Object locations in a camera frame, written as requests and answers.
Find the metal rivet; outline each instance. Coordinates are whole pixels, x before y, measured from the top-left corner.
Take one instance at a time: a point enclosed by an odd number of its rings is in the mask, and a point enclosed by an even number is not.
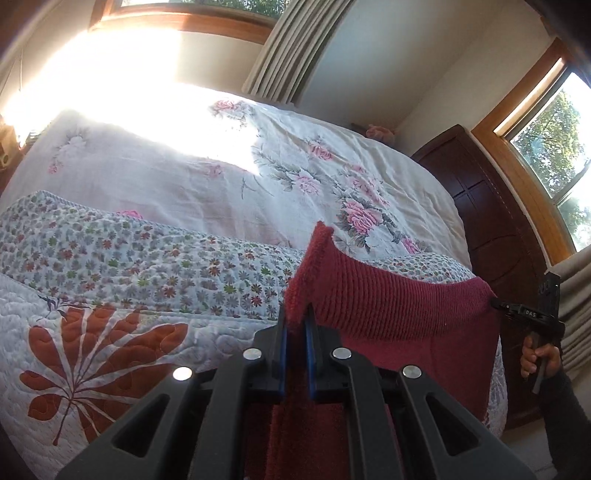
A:
[[[188,380],[189,378],[191,378],[193,376],[193,370],[191,370],[189,367],[178,367],[174,372],[173,372],[173,378],[175,380],[179,380],[179,381],[183,381],[183,380]]]
[[[351,358],[351,350],[341,346],[333,350],[333,356],[339,360],[347,360]]]
[[[402,374],[406,378],[419,378],[423,372],[421,372],[421,369],[416,365],[407,365],[402,369]]]
[[[247,360],[259,360],[262,357],[262,352],[258,348],[249,348],[244,350],[242,356]]]

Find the black sleeve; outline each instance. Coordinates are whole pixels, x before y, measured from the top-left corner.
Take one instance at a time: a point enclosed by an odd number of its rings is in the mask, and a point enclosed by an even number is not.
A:
[[[591,455],[591,423],[574,396],[564,370],[542,382],[540,410],[556,470],[563,470],[573,456]]]

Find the window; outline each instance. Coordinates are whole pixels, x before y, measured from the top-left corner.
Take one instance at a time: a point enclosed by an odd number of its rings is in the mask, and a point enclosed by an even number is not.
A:
[[[173,28],[264,44],[288,0],[96,0],[90,27]]]
[[[591,244],[591,89],[566,68],[505,138],[558,207],[577,250]]]
[[[591,244],[591,88],[560,40],[472,133],[554,265]]]
[[[122,0],[121,7],[132,7],[134,5],[147,4],[198,4],[217,5],[219,7],[236,8],[253,12],[267,17],[279,18],[285,10],[288,0]]]

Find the white comforter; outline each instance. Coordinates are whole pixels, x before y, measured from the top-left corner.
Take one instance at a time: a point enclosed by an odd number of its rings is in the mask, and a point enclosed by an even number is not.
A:
[[[170,87],[157,104],[131,90],[116,102],[95,109],[92,120],[73,111],[54,120],[18,167],[0,212],[46,190],[101,210],[300,249],[322,220],[360,260],[434,251],[470,267],[452,198],[428,171],[376,141],[186,85]]]

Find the tree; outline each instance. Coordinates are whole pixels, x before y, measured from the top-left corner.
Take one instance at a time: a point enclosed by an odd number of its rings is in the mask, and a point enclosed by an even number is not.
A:
[[[208,4],[247,10],[268,17],[279,18],[289,0],[170,0],[179,4]]]
[[[550,196],[566,187],[577,173],[574,162],[584,153],[579,141],[579,120],[580,115],[573,102],[561,91],[512,140]],[[581,210],[579,201],[574,197],[560,205],[560,213],[573,237],[577,236],[581,225],[591,223],[591,212],[589,209]]]

